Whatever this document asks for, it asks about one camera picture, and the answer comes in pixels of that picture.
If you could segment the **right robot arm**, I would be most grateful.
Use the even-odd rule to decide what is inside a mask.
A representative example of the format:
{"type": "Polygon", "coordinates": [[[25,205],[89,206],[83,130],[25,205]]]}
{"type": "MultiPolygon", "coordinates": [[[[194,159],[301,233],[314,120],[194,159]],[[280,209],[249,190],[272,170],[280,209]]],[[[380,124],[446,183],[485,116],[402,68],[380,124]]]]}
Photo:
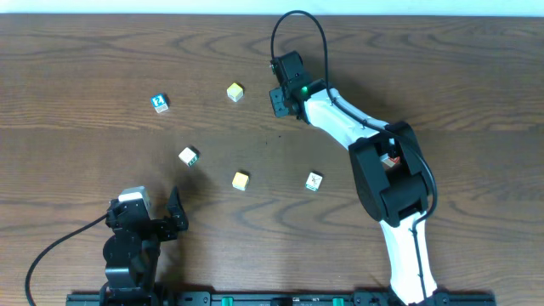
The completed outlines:
{"type": "Polygon", "coordinates": [[[411,127],[357,109],[330,83],[313,79],[297,52],[274,57],[270,66],[280,84],[269,93],[275,115],[296,116],[348,151],[360,202],[382,228],[393,293],[405,305],[429,303],[437,284],[425,223],[436,185],[411,127]]]}

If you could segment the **red letter A block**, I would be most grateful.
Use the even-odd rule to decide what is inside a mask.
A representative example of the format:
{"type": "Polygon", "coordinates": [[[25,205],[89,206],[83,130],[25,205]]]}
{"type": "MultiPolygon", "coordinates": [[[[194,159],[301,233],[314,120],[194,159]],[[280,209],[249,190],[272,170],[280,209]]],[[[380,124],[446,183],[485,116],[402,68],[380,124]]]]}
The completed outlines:
{"type": "Polygon", "coordinates": [[[389,154],[384,154],[380,157],[380,161],[385,169],[396,167],[400,163],[400,158],[391,157],[389,154]]]}

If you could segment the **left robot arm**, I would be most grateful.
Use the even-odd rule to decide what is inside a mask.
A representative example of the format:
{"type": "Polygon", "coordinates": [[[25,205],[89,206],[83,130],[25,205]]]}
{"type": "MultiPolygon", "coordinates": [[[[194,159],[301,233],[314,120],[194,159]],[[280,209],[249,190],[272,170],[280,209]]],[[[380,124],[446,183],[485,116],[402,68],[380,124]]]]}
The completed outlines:
{"type": "Polygon", "coordinates": [[[173,188],[167,202],[169,214],[153,219],[150,198],[143,186],[125,189],[110,201],[105,224],[113,236],[105,243],[107,284],[99,294],[100,305],[174,305],[175,294],[156,282],[161,244],[174,241],[188,229],[188,220],[173,188]]]}

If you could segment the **blue number 2 block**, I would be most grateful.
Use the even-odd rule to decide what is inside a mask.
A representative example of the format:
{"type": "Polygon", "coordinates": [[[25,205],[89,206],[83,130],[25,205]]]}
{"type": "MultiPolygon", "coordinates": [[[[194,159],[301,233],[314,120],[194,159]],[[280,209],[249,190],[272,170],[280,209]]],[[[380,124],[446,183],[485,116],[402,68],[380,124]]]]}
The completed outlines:
{"type": "Polygon", "coordinates": [[[169,109],[167,96],[163,93],[151,97],[150,102],[157,113],[162,113],[169,109]]]}

